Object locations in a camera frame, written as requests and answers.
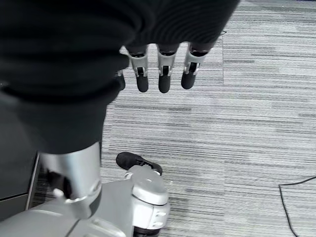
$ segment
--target black shoe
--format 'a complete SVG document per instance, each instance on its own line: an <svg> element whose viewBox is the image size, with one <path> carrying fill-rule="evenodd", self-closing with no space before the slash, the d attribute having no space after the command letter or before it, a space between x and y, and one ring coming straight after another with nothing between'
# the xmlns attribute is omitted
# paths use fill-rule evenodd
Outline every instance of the black shoe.
<svg viewBox="0 0 316 237"><path fill-rule="evenodd" d="M134 165L149 165L154 171L157 171L160 175L162 175L162 167L160 165L145 160L141 156L130 152L119 153L117 156L117 164L125 170L129 170Z"/></svg>

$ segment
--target robot finger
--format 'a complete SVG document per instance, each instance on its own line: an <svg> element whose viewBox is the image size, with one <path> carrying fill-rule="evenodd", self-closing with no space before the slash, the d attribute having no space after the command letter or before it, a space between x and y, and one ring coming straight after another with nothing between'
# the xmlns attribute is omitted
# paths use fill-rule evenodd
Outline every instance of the robot finger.
<svg viewBox="0 0 316 237"><path fill-rule="evenodd" d="M157 44L158 68L159 68L159 91L167 93L170 89L171 73L179 44Z"/></svg>
<svg viewBox="0 0 316 237"><path fill-rule="evenodd" d="M140 92L148 90L148 56L147 45L126 46L129 59L136 75L137 87Z"/></svg>
<svg viewBox="0 0 316 237"><path fill-rule="evenodd" d="M120 90L124 90L125 89L125 79L124 79L124 75L123 75L123 70L117 71L115 73L115 78L119 82Z"/></svg>
<svg viewBox="0 0 316 237"><path fill-rule="evenodd" d="M185 58L184 71L182 74L181 85L184 89L190 89L194 85L196 75L200 66L203 64L206 55L214 46L211 43L192 43L188 44L187 54Z"/></svg>

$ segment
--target black wire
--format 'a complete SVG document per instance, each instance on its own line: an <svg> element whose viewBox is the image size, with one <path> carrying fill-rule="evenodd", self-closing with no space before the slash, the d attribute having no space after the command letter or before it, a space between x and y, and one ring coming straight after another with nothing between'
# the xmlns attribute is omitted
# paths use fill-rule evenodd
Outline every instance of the black wire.
<svg viewBox="0 0 316 237"><path fill-rule="evenodd" d="M76 227L76 225L78 224L79 221L80 221L80 219L76 220L76 222L75 222L74 225L70 228L70 230L69 230L68 233L65 235L65 237L69 237L69 235L70 235L71 232L74 230L74 228Z"/></svg>
<svg viewBox="0 0 316 237"><path fill-rule="evenodd" d="M291 224L291 220L290 220L290 216L287 212L287 209L286 209L286 205L285 205L285 202L284 202L284 198L283 198L283 194L282 194L282 186L292 186L292 185L299 185L299 184L304 184L312 179L316 179L316 176L312 177L312 178L309 178L309 179L306 179L304 181L301 181L301 182L297 182L297 183L290 183L290 184L279 184L278 185L278 189L280 191L280 196L281 196L281 201L282 201L282 205L283 205L283 209L285 211L285 215L286 215L286 218L287 218L287 223L288 223L288 226L290 228L290 230L292 231L292 233L294 234L295 237L299 237L299 235L294 231L293 227L292 227L292 224Z"/></svg>

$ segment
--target black fingertip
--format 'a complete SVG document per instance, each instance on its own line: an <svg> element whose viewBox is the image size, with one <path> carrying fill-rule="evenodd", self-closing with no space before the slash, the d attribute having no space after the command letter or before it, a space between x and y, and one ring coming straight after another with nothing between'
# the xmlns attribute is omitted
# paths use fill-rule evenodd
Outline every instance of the black fingertip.
<svg viewBox="0 0 316 237"><path fill-rule="evenodd" d="M167 93L170 89L170 76L167 75L163 75L163 76L159 76L159 83L158 83L158 87L159 87L159 91L161 93Z"/></svg>
<svg viewBox="0 0 316 237"><path fill-rule="evenodd" d="M183 73L182 79L181 79L181 85L186 90L191 89L192 86L194 85L195 80L196 80L196 76L193 75L192 72L189 72L188 74Z"/></svg>
<svg viewBox="0 0 316 237"><path fill-rule="evenodd" d="M124 76L119 76L119 77L116 77L118 82L119 82L119 90L124 90L125 89L125 79L124 79Z"/></svg>
<svg viewBox="0 0 316 237"><path fill-rule="evenodd" d="M139 75L139 77L137 77L136 80L137 80L138 90L140 92L146 92L148 90L148 77Z"/></svg>

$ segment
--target black fabric cover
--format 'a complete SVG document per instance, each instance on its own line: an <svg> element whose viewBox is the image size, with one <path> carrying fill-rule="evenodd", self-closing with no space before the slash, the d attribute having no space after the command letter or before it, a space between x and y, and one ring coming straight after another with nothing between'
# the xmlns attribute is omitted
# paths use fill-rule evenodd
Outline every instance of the black fabric cover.
<svg viewBox="0 0 316 237"><path fill-rule="evenodd" d="M2 0L0 103L34 147L62 154L100 141L123 45L215 41L238 0Z"/></svg>

